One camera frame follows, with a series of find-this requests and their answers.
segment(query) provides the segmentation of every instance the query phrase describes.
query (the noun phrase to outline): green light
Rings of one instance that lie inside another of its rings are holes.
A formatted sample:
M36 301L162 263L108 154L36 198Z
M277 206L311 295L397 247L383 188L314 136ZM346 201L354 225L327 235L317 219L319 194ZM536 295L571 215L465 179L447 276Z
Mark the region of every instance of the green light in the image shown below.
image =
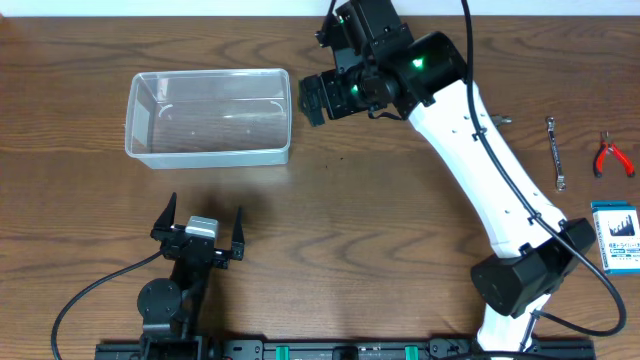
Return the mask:
M413 66L417 69L422 69L424 67L424 58L413 59Z

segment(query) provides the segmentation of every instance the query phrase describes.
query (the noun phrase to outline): wooden table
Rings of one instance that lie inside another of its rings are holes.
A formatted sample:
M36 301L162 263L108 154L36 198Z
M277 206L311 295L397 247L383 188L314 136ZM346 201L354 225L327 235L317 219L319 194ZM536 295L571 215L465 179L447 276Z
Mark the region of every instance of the wooden table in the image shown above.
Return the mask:
M448 34L459 17L408 18L416 36ZM123 149L138 72L284 68L297 81L332 67L320 18L5 19L0 24L1 358L49 359L64 304L89 283L158 248L149 230L171 192L176 221L213 217L228 246L246 212L245 260L215 271L202 316L214 334L269 339L426 338L472 334L483 302L469 269L487 236L442 161L410 124L358 115L311 128L295 108L287 166L153 171ZM613 159L592 175L599 132L640 165L640 19L475 19L477 81L534 181L567 217L590 201L640 205L640 179ZM556 193L544 118L558 120L568 190ZM594 247L589 257L600 264ZM92 359L101 340L137 339L140 288L172 263L117 278L67 315L65 359ZM612 279L629 310L624 332L595 339L602 359L640 353L640 278ZM546 309L608 328L616 312L583 267ZM576 334L549 321L540 336Z

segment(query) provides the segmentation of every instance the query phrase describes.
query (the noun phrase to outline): white backdrop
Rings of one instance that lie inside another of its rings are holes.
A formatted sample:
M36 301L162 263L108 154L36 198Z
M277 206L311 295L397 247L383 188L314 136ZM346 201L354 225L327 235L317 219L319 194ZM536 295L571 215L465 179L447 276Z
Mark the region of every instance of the white backdrop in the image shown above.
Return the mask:
M474 15L640 15L640 0L468 0ZM460 15L458 0L394 0L400 15ZM329 0L0 0L5 16L316 16Z

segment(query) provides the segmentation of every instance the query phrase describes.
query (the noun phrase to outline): pliers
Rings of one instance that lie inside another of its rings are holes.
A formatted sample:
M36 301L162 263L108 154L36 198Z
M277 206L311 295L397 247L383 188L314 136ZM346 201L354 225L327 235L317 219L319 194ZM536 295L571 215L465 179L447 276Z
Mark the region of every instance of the pliers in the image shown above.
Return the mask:
M622 163L624 171L627 172L628 177L636 176L631 160L613 143L613 139L609 136L609 132L602 132L600 133L600 136L600 150L598 150L596 158L593 161L593 174L596 177L602 177L602 164L604 163L604 158L608 152L611 152L613 156Z

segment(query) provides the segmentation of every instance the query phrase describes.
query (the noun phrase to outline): plastic bin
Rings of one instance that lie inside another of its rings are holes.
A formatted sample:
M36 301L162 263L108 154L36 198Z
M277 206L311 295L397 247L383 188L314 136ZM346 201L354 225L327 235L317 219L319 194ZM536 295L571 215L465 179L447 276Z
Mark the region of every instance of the plastic bin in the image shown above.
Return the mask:
M291 113L282 69L140 73L125 151L152 169L286 164Z

